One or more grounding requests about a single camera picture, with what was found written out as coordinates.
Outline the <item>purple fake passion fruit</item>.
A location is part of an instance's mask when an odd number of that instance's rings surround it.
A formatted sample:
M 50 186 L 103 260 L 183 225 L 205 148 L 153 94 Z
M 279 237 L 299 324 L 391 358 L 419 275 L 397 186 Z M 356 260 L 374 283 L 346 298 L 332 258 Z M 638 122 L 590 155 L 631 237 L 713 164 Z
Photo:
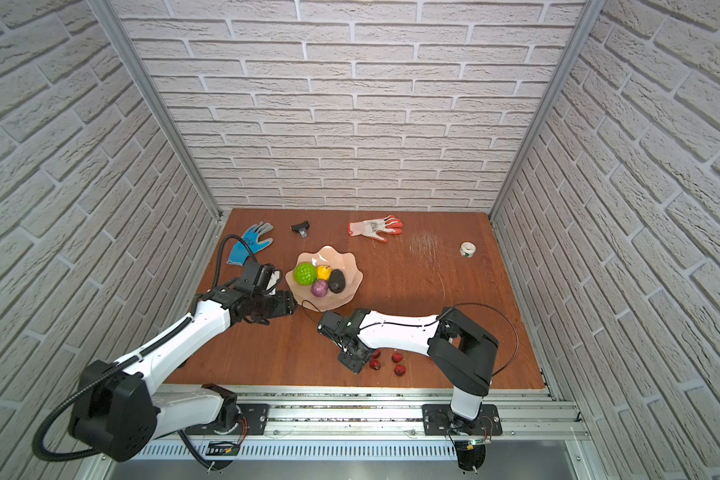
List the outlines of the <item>purple fake passion fruit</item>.
M 317 279 L 311 285 L 310 291 L 314 297 L 323 298 L 330 292 L 329 284 L 326 280 Z

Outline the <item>dark fake avocado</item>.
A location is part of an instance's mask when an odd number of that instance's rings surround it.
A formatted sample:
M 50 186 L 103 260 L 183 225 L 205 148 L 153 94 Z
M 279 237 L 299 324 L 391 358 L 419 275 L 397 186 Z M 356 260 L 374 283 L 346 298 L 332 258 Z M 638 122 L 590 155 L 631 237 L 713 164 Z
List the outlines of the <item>dark fake avocado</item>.
M 328 289 L 334 293 L 342 293 L 346 288 L 346 278 L 341 269 L 333 269 L 327 280 Z

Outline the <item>green bumpy fake fruit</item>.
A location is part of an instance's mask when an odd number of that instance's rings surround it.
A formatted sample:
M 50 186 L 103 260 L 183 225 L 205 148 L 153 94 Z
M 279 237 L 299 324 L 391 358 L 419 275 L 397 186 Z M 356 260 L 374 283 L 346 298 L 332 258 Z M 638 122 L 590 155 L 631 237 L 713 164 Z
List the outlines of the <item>green bumpy fake fruit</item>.
M 302 286 L 311 286 L 318 280 L 318 269 L 309 262 L 298 264 L 293 270 L 293 278 Z

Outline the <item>yellow fake lemon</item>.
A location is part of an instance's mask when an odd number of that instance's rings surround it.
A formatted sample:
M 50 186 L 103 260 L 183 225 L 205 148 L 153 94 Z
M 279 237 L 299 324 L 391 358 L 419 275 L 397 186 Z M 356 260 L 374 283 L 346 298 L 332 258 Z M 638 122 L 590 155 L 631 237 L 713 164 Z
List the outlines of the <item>yellow fake lemon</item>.
M 328 265 L 320 265 L 316 267 L 317 279 L 328 281 L 330 279 L 332 268 Z

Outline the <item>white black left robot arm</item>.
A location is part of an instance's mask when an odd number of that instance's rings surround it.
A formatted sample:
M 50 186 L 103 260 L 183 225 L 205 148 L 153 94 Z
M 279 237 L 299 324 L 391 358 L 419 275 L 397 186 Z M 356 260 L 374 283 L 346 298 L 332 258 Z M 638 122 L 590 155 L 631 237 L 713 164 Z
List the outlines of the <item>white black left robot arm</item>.
M 190 311 L 145 345 L 112 363 L 96 361 L 81 374 L 69 434 L 117 461 L 151 440 L 204 425 L 216 433 L 244 426 L 234 392 L 215 384 L 162 394 L 164 381 L 196 351 L 232 326 L 266 325 L 292 315 L 291 292 L 279 289 L 280 270 L 247 259 L 240 278 L 200 295 Z

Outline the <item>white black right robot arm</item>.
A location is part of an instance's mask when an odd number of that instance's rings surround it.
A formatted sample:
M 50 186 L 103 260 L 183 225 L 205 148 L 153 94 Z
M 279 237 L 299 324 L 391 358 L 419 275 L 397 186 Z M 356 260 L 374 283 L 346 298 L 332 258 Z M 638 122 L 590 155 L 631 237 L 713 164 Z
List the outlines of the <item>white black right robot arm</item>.
M 430 358 L 453 385 L 451 416 L 474 421 L 490 390 L 499 341 L 455 307 L 426 317 L 358 309 L 349 316 L 323 314 L 318 332 L 339 348 L 338 360 L 358 374 L 380 349 Z

